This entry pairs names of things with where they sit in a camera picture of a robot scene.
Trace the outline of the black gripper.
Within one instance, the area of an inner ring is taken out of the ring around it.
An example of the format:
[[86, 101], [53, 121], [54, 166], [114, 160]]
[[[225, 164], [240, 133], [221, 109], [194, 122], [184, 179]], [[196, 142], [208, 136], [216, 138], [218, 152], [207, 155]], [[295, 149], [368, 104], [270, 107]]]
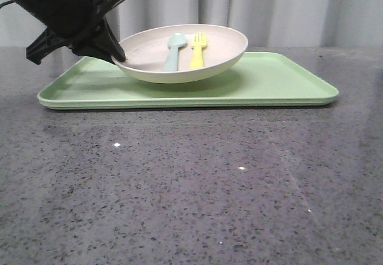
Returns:
[[39, 65], [61, 47], [77, 56], [111, 62], [126, 60], [106, 14], [125, 0], [12, 0], [46, 25], [45, 31], [26, 48], [26, 58]]

